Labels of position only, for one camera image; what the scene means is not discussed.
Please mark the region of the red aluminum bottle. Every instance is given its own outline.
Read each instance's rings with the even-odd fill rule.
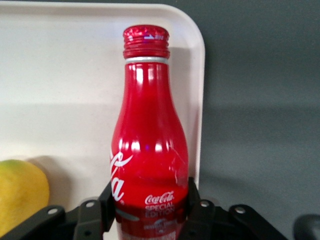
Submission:
[[[168,32],[124,33],[125,85],[110,151],[120,240],[176,240],[186,218],[188,149],[169,83]]]

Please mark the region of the red bottle cap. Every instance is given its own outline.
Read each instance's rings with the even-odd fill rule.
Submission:
[[[155,25],[130,26],[123,32],[125,59],[134,57],[169,58],[169,33]]]

